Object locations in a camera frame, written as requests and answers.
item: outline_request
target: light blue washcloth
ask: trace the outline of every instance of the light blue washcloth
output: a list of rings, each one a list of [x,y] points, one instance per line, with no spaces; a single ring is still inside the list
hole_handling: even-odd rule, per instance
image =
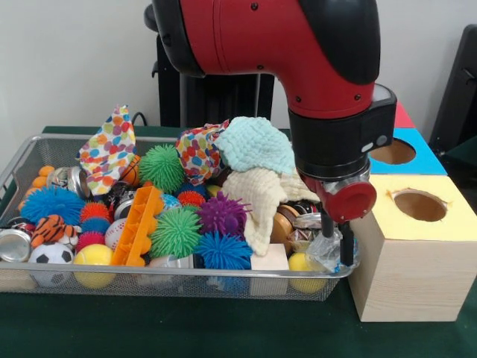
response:
[[[214,144],[227,165],[237,172],[259,167],[291,174],[295,167],[287,136],[265,118],[234,118]]]

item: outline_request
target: white wall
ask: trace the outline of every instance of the white wall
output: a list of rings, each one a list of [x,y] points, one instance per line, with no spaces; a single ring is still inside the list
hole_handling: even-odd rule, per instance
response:
[[[429,138],[466,25],[477,23],[476,0],[377,0],[381,72],[425,138]],[[274,124],[288,127],[285,93],[276,82]]]
[[[100,125],[128,103],[159,124],[150,0],[0,1],[0,169],[45,125]],[[378,0],[379,82],[391,87],[428,136],[461,32],[477,22],[476,0]],[[272,119],[288,125],[277,85]]]

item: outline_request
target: box hole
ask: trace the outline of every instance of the box hole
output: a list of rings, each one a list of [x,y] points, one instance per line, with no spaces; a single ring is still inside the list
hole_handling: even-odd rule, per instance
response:
[[[412,161],[416,157],[416,151],[412,145],[394,138],[393,144],[371,151],[370,156],[379,162],[396,165]]]
[[[423,222],[437,222],[447,211],[445,204],[437,196],[419,190],[396,193],[394,203],[404,214]]]

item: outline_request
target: purple spiky ball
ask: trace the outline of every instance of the purple spiky ball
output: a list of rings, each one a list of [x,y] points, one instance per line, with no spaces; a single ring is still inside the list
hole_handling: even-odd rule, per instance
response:
[[[229,199],[223,192],[218,192],[217,198],[211,198],[200,206],[197,214],[200,216],[201,233],[218,231],[221,235],[240,236],[244,239],[247,215],[245,204],[240,200]]]

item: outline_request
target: wire mesh basket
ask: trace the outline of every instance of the wire mesh basket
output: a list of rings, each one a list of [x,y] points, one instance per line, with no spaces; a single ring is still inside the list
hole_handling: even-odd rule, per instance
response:
[[[0,175],[0,225],[17,207],[42,166],[76,166],[84,135],[42,134],[25,141]],[[175,138],[138,137],[138,155]],[[310,271],[233,271],[0,262],[0,292],[324,301],[340,278]]]

